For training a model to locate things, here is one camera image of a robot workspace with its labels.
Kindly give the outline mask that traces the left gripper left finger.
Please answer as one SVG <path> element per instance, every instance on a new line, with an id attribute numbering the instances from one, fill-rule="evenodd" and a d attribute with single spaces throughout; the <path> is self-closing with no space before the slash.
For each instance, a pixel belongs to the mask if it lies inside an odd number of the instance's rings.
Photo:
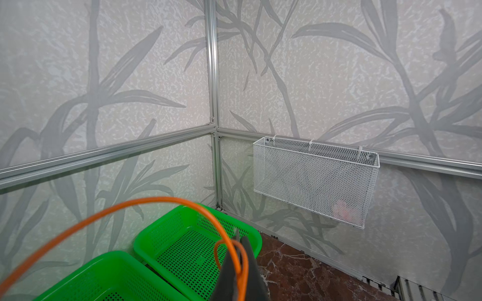
<path id="1" fill-rule="evenodd" d="M 222 300 L 237 300 L 237 278 L 236 272 L 233 267 L 232 258 L 230 252 L 227 251 L 223 260 L 218 280 L 210 300 L 222 301 Z"/>

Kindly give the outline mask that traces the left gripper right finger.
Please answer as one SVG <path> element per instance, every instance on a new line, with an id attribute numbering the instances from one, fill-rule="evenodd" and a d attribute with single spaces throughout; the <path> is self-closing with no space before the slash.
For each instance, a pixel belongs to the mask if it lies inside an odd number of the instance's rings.
<path id="1" fill-rule="evenodd" d="M 247 256 L 248 256 L 248 264 L 249 264 L 249 277 L 247 282 L 247 292 L 246 292 L 246 301 L 268 301 L 268 291 L 267 286 L 264 283 L 264 280 L 261 276 L 259 271 L 259 267 L 256 261 L 256 258 L 253 253 L 253 249 L 248 237 L 242 237 L 240 239 Z"/>

